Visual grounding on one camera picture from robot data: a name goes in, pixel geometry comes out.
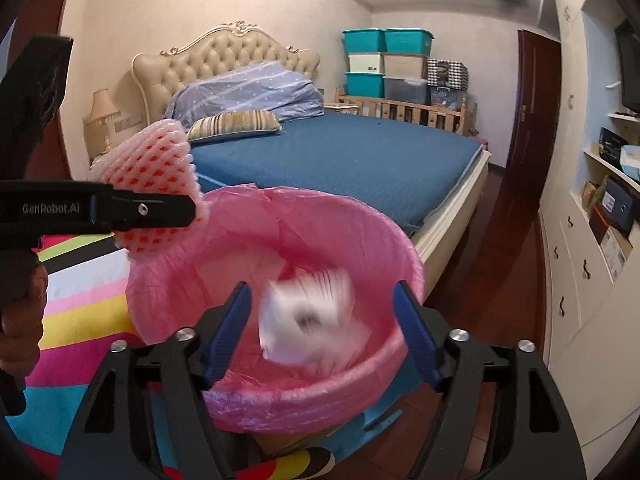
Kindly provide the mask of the person's left hand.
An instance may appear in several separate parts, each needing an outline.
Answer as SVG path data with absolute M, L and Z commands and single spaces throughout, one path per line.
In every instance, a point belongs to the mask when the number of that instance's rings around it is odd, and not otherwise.
M 39 361 L 48 283 L 40 263 L 32 271 L 26 295 L 1 310 L 1 369 L 13 377 L 27 377 Z

